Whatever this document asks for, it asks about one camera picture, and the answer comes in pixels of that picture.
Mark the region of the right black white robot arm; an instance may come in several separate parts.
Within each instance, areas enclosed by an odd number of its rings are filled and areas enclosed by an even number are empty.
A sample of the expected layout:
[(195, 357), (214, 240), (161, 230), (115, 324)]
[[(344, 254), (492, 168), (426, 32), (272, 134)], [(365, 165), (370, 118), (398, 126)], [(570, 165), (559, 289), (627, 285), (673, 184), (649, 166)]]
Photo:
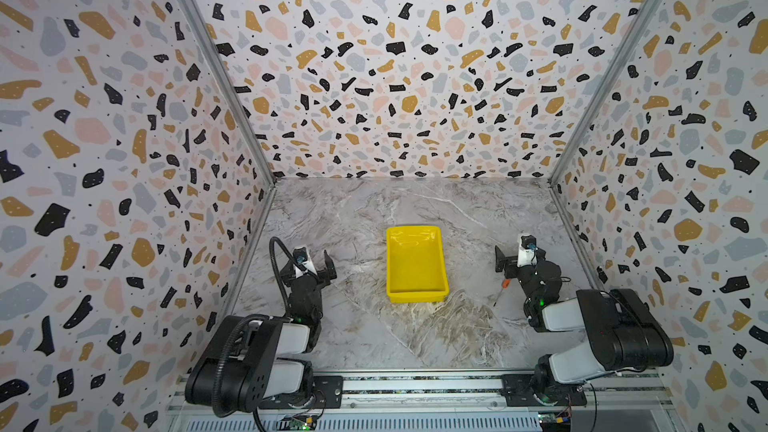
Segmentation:
[(526, 321), (536, 332), (586, 334), (566, 351), (541, 356), (531, 373), (504, 375), (509, 406), (532, 400), (544, 406), (584, 405), (580, 388), (592, 379), (673, 362), (671, 339), (635, 291), (578, 289), (562, 300), (562, 285), (570, 279), (546, 259), (534, 236), (521, 236), (515, 255), (496, 247), (494, 270), (503, 276), (503, 288), (520, 285)]

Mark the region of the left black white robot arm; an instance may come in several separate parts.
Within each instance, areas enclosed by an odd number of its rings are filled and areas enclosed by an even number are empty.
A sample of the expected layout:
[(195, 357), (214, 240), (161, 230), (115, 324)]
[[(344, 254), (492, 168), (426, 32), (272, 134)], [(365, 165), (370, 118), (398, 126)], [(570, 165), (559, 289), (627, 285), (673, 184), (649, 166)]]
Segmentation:
[(217, 417), (260, 408), (306, 409), (320, 392), (313, 366), (324, 316), (322, 291), (337, 278), (333, 259), (317, 264), (304, 247), (278, 272), (287, 314), (226, 316), (186, 381), (184, 398)]

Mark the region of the orange handled screwdriver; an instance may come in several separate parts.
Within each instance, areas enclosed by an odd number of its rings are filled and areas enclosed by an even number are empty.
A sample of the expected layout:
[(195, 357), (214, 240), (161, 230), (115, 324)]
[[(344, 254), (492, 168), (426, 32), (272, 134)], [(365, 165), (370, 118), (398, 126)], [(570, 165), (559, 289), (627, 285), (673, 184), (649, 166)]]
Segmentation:
[(503, 292), (504, 292), (504, 291), (505, 291), (505, 290), (506, 290), (506, 289), (509, 287), (509, 285), (510, 285), (510, 282), (511, 282), (511, 279), (504, 279), (504, 280), (502, 281), (502, 285), (501, 285), (501, 288), (500, 288), (500, 290), (498, 291), (498, 293), (496, 294), (496, 296), (495, 296), (495, 298), (494, 298), (494, 301), (493, 301), (492, 307), (496, 307), (496, 305), (497, 305), (497, 303), (498, 303), (499, 299), (501, 298), (501, 295), (502, 295), (502, 294), (503, 294)]

